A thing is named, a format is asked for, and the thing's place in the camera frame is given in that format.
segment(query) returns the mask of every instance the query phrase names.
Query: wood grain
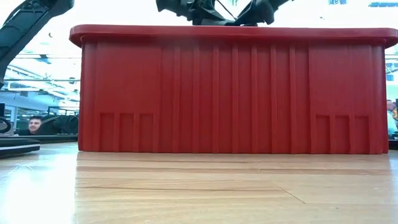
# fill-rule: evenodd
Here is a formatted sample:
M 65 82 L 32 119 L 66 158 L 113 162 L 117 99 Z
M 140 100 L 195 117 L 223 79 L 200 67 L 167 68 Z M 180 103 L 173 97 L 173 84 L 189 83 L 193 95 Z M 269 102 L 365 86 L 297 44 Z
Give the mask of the wood grain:
M 76 144 L 0 160 L 0 223 L 398 223 L 398 153 L 126 154 Z

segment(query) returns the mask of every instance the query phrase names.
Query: dark hair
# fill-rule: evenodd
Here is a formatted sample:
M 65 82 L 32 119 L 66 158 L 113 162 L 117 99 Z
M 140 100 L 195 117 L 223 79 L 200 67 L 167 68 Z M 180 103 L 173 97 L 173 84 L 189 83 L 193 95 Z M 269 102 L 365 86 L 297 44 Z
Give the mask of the dark hair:
M 43 120 L 43 117 L 41 117 L 41 116 L 31 116 L 30 118 L 29 118 L 29 121 L 32 121 L 33 119 L 39 119 L 39 120 Z

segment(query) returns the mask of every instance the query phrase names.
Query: man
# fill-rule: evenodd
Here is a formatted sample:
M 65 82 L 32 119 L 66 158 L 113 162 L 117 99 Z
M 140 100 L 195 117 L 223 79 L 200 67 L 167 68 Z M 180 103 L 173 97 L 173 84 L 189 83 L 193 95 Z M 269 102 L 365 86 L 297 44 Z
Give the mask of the man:
M 391 100 L 387 100 L 387 128 L 389 137 L 392 136 L 397 129 L 396 121 L 392 117 L 392 111 L 395 109 L 395 106 Z
M 29 128 L 28 130 L 20 130 L 18 132 L 19 136 L 30 136 L 36 134 L 36 131 L 42 125 L 43 118 L 41 116 L 31 116 L 29 118 Z

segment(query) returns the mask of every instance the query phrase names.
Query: black machine part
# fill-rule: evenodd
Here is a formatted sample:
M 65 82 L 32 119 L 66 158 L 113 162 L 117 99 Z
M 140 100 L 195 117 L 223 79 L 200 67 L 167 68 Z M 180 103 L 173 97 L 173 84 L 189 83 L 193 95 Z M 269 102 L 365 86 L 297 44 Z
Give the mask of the black machine part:
M 75 0 L 25 0 L 15 8 L 0 29 L 0 89 L 7 66 L 51 18 L 62 15 Z
M 177 16 L 184 16 L 188 21 L 192 21 L 194 26 L 257 26 L 263 22 L 273 23 L 276 10 L 289 0 L 251 0 L 234 21 L 225 19 L 216 11 L 216 1 L 219 2 L 219 0 L 156 0 L 156 4 L 159 12 L 164 9 L 172 11 Z

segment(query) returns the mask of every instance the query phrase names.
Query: red storage container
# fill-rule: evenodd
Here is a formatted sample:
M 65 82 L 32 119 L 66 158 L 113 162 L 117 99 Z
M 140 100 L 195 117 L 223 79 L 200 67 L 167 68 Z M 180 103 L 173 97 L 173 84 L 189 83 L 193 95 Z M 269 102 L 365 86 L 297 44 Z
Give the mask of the red storage container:
M 387 153 L 395 29 L 81 25 L 79 149 Z

